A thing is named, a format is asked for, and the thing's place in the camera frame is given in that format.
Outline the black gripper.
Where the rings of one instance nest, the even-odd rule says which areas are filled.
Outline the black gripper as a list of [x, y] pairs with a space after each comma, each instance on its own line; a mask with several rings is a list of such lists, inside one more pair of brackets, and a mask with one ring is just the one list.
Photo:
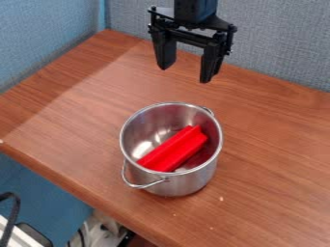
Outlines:
[[[211, 42], [203, 49], [200, 82], [207, 83], [217, 74], [224, 55], [231, 53], [234, 33], [238, 27], [220, 19], [216, 15], [217, 0], [173, 0], [173, 6], [151, 6], [148, 12], [153, 19], [164, 18], [175, 26], [185, 29], [213, 30], [217, 34], [226, 34], [223, 43]], [[176, 41], [168, 31], [152, 33], [152, 43], [157, 66], [161, 70], [171, 67], [176, 60]]]

